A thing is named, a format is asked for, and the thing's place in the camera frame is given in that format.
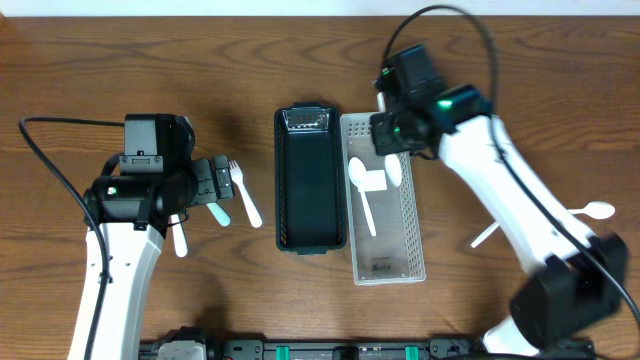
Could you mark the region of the white spoon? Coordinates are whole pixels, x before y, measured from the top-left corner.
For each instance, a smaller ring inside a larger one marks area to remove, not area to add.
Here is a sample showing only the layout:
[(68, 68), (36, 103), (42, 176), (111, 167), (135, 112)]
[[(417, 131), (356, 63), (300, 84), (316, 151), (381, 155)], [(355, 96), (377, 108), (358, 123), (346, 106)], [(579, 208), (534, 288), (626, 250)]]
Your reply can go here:
[(351, 182), (356, 186), (363, 205), (364, 216), (369, 228), (370, 234), (375, 237), (377, 235), (373, 215), (365, 193), (365, 185), (367, 183), (367, 170), (364, 163), (357, 157), (352, 157), (348, 163), (348, 173)]
[[(386, 104), (382, 92), (378, 92), (376, 94), (376, 100), (378, 110), (384, 113), (386, 111)], [(403, 180), (403, 175), (401, 163), (396, 154), (389, 154), (385, 156), (385, 172), (390, 183), (395, 188), (399, 188)]]

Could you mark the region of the white spoon diagonal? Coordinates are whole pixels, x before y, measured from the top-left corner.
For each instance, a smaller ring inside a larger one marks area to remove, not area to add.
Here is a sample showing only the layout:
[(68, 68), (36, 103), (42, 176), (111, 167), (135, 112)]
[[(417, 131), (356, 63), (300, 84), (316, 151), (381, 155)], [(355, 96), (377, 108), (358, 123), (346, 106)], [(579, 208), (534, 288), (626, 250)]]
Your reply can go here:
[(490, 226), (488, 226), (482, 233), (480, 233), (470, 244), (472, 248), (478, 247), (482, 242), (488, 239), (496, 229), (498, 229), (500, 225), (497, 222), (494, 222)]

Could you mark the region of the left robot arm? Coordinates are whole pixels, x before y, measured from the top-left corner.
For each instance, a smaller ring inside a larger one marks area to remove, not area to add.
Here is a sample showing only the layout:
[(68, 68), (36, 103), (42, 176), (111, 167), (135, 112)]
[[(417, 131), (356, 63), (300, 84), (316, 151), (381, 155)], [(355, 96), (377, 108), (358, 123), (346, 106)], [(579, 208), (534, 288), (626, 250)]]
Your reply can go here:
[(234, 190), (224, 155), (195, 160), (195, 133), (185, 116), (129, 114), (124, 150), (110, 157), (84, 195), (87, 265), (69, 356), (135, 359), (150, 280), (168, 234), (177, 256), (188, 253), (183, 224), (205, 205), (222, 226), (218, 202)]

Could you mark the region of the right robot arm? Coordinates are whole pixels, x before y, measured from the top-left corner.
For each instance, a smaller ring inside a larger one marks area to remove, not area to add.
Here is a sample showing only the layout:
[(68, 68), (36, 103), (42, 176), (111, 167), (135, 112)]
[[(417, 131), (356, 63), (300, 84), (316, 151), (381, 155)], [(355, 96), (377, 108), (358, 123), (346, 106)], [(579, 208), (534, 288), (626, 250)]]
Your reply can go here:
[(377, 85), (371, 118), (378, 154), (428, 148), (476, 194), (502, 228), (528, 280), (508, 316), (482, 337), (491, 354), (533, 356), (626, 304), (628, 251), (598, 237), (551, 193), (472, 85)]

